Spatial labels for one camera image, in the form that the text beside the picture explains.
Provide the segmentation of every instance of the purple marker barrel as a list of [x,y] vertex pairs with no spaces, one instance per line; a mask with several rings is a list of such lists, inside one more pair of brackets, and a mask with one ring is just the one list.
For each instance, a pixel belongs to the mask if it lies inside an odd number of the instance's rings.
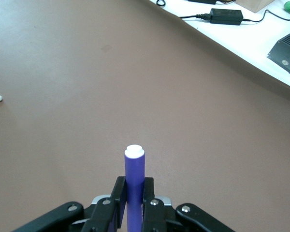
[[142,231],[142,203],[145,180],[145,152],[139,145],[125,151],[128,232]]

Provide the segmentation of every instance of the screw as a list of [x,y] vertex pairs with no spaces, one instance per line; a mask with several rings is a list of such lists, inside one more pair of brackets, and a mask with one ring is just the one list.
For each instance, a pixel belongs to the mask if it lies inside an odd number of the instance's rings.
[[182,211],[185,212],[185,213],[188,213],[188,212],[190,212],[190,207],[187,206],[187,205],[184,205],[184,206],[182,207]]
[[111,203],[111,201],[109,199],[106,199],[102,202],[102,204],[109,204],[109,203]]
[[151,205],[157,205],[157,204],[159,204],[159,201],[158,201],[157,199],[152,199],[152,200],[150,201],[150,204],[151,204]]
[[76,206],[75,204],[71,205],[71,206],[68,208],[69,211],[74,211],[74,210],[76,210],[76,209],[77,209],[77,206]]

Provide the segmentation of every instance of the power supply box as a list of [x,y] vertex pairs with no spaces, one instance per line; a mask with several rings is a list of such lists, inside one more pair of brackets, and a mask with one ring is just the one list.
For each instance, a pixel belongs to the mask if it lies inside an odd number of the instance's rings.
[[290,73],[290,34],[276,42],[268,58]]

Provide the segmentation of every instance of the brown table surface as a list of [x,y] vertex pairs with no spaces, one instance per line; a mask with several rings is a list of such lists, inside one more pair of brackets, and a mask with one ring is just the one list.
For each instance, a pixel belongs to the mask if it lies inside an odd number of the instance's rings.
[[148,0],[0,1],[0,94],[0,232],[110,194],[131,144],[174,207],[290,232],[290,87]]

